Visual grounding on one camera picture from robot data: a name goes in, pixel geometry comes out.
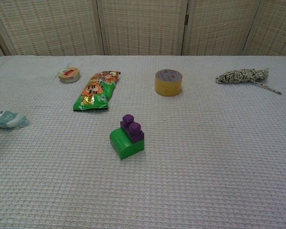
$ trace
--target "chip bag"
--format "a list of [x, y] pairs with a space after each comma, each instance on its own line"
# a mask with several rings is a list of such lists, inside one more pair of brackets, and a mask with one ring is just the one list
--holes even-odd
[[120, 74], [117, 71], [96, 73], [73, 105], [73, 110], [107, 109]]

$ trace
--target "plastic packet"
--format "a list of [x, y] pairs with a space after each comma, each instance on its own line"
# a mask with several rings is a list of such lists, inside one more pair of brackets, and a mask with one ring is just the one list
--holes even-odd
[[107, 109], [120, 74], [118, 71], [96, 73], [73, 105], [73, 110]]
[[26, 116], [10, 111], [0, 111], [0, 128], [21, 128], [29, 126]]

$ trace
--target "clear tape roll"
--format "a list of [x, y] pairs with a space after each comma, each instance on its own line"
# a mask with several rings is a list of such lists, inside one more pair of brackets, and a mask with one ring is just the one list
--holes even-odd
[[163, 69], [156, 73], [155, 91], [162, 96], [175, 96], [181, 91], [182, 75], [172, 69]]

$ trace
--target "rope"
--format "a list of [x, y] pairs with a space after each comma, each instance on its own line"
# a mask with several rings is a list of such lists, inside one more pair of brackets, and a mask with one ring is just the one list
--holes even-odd
[[265, 84], [258, 81], [266, 80], [268, 78], [268, 69], [242, 69], [237, 71], [230, 71], [216, 78], [216, 83], [244, 83], [252, 82], [267, 90], [270, 90], [277, 94], [282, 94], [274, 88], [268, 87]]

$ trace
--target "stacked blocks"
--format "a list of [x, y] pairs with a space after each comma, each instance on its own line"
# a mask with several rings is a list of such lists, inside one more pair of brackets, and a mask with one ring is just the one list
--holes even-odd
[[131, 114], [125, 115], [120, 125], [121, 128], [110, 133], [110, 142], [120, 159], [123, 160], [144, 150], [144, 132]]

